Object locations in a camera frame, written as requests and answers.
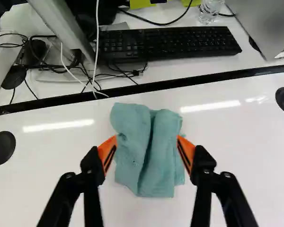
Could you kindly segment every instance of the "cord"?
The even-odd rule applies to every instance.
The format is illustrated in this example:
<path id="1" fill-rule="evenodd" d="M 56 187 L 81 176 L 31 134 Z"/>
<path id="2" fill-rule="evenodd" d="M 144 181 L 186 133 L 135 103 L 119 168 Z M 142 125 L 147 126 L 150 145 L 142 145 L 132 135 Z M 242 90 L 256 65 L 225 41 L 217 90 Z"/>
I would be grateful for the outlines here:
<path id="1" fill-rule="evenodd" d="M 175 20 L 173 20 L 173 21 L 170 21 L 170 22 L 168 22 L 168 23 L 152 22 L 152 21 L 150 21 L 150 20 L 148 20 L 148 19 L 145 19 L 145 18 L 142 18 L 142 17 L 137 16 L 137 15 L 135 15 L 135 14 L 129 13 L 129 12 L 123 10 L 122 8 L 119 8 L 119 10 L 120 10 L 121 12 L 123 12 L 123 13 L 125 13 L 125 14 L 131 16 L 131 17 L 134 17 L 134 18 L 137 18 L 137 19 L 139 19 L 139 20 L 145 21 L 145 22 L 150 23 L 150 24 L 152 24 L 152 25 L 167 26 L 167 25 L 171 25 L 171 24 L 177 22 L 178 20 L 180 20 L 180 19 L 188 12 L 188 10 L 189 10 L 190 5 L 191 5 L 192 2 L 193 2 L 193 0 L 190 0 L 187 9 L 185 10 L 185 12 L 184 12 L 181 16 L 179 16 L 177 19 L 175 19 Z"/>
<path id="2" fill-rule="evenodd" d="M 72 74 L 72 72 L 66 67 L 66 65 L 64 64 L 64 62 L 63 62 L 63 43 L 61 42 L 61 52 L 60 52 L 61 54 L 60 54 L 60 61 L 61 61 L 61 63 L 62 63 L 62 65 L 63 65 L 63 67 L 65 68 L 65 70 L 72 76 L 72 77 L 74 77 L 74 79 L 75 80 L 77 80 L 79 83 L 81 83 L 84 87 L 86 87 L 86 85 L 83 83 L 83 82 L 81 82 L 81 80 L 79 80 L 77 77 L 75 77 L 74 76 L 74 74 Z"/>
<path id="3" fill-rule="evenodd" d="M 222 16 L 222 17 L 234 17 L 235 14 L 224 14 L 224 13 L 219 13 L 219 16 Z"/>
<path id="4" fill-rule="evenodd" d="M 120 69 L 117 65 L 114 65 L 117 69 L 120 70 L 121 73 L 123 73 L 127 78 L 129 78 L 133 83 L 135 83 L 136 85 L 139 85 L 136 81 L 134 81 L 132 78 L 130 78 L 124 71 L 122 71 L 122 69 Z"/>
<path id="5" fill-rule="evenodd" d="M 97 70 L 97 62 L 98 62 L 98 51 L 99 51 L 99 17 L 98 17 L 98 11 L 99 11 L 99 0 L 96 1 L 96 26 L 97 26 L 97 43 L 96 43 L 96 57 L 95 57 L 95 66 L 94 66 L 94 72 L 93 72 L 93 82 L 92 87 L 94 88 L 95 83 L 95 76 L 96 76 L 96 70 Z M 97 96 L 95 94 L 95 91 L 93 89 L 94 97 L 97 99 Z"/>
<path id="6" fill-rule="evenodd" d="M 56 37 L 55 35 L 33 35 L 29 38 L 29 47 L 30 50 L 33 54 L 33 56 L 35 58 L 37 58 L 42 64 L 40 64 L 41 68 L 44 68 L 43 65 L 45 65 L 47 68 L 49 68 L 51 71 L 55 72 L 55 73 L 66 73 L 67 70 L 63 70 L 63 71 L 57 71 L 54 67 L 52 67 L 51 65 L 47 64 L 44 60 L 40 59 L 34 52 L 33 47 L 32 47 L 32 41 L 34 38 L 51 38 L 51 37 Z"/>
<path id="7" fill-rule="evenodd" d="M 6 35 L 19 35 L 23 38 L 25 38 L 25 40 L 22 40 L 22 44 L 9 44 L 9 43 L 6 43 L 6 44 L 0 44 L 0 47 L 1 48 L 15 48 L 15 47 L 23 47 L 26 42 L 28 41 L 28 37 L 26 35 L 23 35 L 23 34 L 19 34 L 19 33 L 5 33 L 5 34 L 0 34 L 0 37 L 2 36 L 6 36 Z"/>
<path id="8" fill-rule="evenodd" d="M 13 90 L 13 96 L 11 97 L 9 104 L 11 104 L 13 102 L 14 97 L 15 97 L 15 92 L 16 92 L 16 88 L 14 88 L 14 90 Z"/>
<path id="9" fill-rule="evenodd" d="M 35 96 L 35 98 L 38 100 L 39 98 L 35 95 L 35 93 L 32 91 L 32 89 L 30 89 L 29 85 L 27 84 L 27 80 L 24 79 L 25 84 L 27 85 L 27 88 L 30 90 L 30 92 L 33 94 L 33 96 Z"/>
<path id="10" fill-rule="evenodd" d="M 88 72 L 87 72 L 87 70 L 86 70 L 86 68 L 85 68 L 85 66 L 83 65 L 82 62 L 81 62 L 81 65 L 82 65 L 82 67 L 83 67 L 83 69 L 84 69 L 84 71 L 83 71 L 83 69 L 81 69 L 82 72 L 83 72 L 83 73 L 87 76 L 87 78 L 89 79 L 89 80 L 87 81 L 87 83 L 86 83 L 86 86 L 87 86 L 89 83 L 91 84 L 92 78 L 89 76 L 89 74 L 88 74 Z M 101 91 L 101 90 L 102 90 L 102 87 L 100 86 L 100 84 L 99 84 L 98 82 L 96 82 L 96 81 L 95 81 L 95 83 L 99 86 L 100 91 Z"/>

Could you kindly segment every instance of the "desk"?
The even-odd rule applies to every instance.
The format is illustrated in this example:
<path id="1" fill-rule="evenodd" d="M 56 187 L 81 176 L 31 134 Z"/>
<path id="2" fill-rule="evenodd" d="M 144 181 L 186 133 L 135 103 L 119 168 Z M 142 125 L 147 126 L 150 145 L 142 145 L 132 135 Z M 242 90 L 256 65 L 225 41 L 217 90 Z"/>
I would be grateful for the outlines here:
<path id="1" fill-rule="evenodd" d="M 180 113 L 182 133 L 211 153 L 216 172 L 237 176 L 259 226 L 284 227 L 284 112 L 275 102 L 280 87 L 284 73 L 0 116 L 0 131 L 12 132 L 17 140 L 13 157 L 0 166 L 0 227 L 36 226 L 59 177 L 80 172 L 80 161 L 91 146 L 115 133 L 109 123 L 115 102 Z M 204 104 L 214 107 L 204 110 Z M 93 123 L 64 129 L 55 124 L 79 125 L 82 120 Z M 44 124 L 52 130 L 27 132 L 29 126 Z M 138 198 L 114 182 L 114 168 L 99 189 L 106 227 L 189 226 L 196 188 L 188 175 L 173 199 Z M 225 226 L 215 196 L 211 224 Z M 84 226 L 82 198 L 70 226 Z"/>
<path id="2" fill-rule="evenodd" d="M 132 13 L 139 16 L 145 17 L 149 20 L 156 22 L 169 22 L 183 13 L 185 8 L 183 8 L 180 1 L 174 0 L 168 4 L 158 4 L 156 7 L 150 7 L 139 10 L 132 10 Z M 221 10 L 222 13 L 229 13 L 226 7 Z M 178 22 L 170 26 L 200 26 L 197 21 L 198 8 L 192 7 L 189 12 Z M 128 15 L 119 13 L 115 19 L 114 23 L 120 23 L 126 21 L 131 29 L 135 28 L 153 28 L 154 25 L 139 21 Z M 9 25 L 8 29 L 19 25 L 19 21 L 16 25 Z M 267 66 L 277 66 L 284 65 L 284 59 L 275 61 L 265 61 L 260 53 L 254 50 L 249 44 L 249 37 L 241 27 L 239 22 L 233 17 L 218 17 L 217 20 L 211 24 L 213 26 L 227 26 L 241 49 L 242 53 L 235 56 L 227 57 L 211 57 L 211 58 L 190 58 L 190 59 L 180 59 L 180 60 L 168 60 L 168 61 L 152 61 L 149 63 L 149 68 L 145 71 L 144 75 L 140 78 L 135 78 L 139 84 L 152 83 L 156 81 L 164 81 L 170 79 L 194 77 L 199 75 L 207 75 L 219 72 L 227 72 L 233 70 L 243 70 L 252 68 L 261 68 Z M 28 80 L 32 86 L 32 89 L 37 93 L 40 98 L 62 96 L 68 94 L 75 94 L 81 91 L 82 85 L 78 83 L 71 84 L 56 84 L 56 83 L 41 83 L 34 81 L 37 76 L 38 71 L 32 71 Z M 128 79 L 108 79 L 100 82 L 103 89 L 113 88 L 113 87 L 124 87 L 132 85 L 133 83 Z M 0 91 L 0 105 L 6 105 L 9 103 L 12 96 L 12 91 Z M 34 97 L 26 88 L 25 85 L 21 85 L 16 89 L 16 95 L 14 102 L 23 102 L 28 100 L 33 100 Z"/>

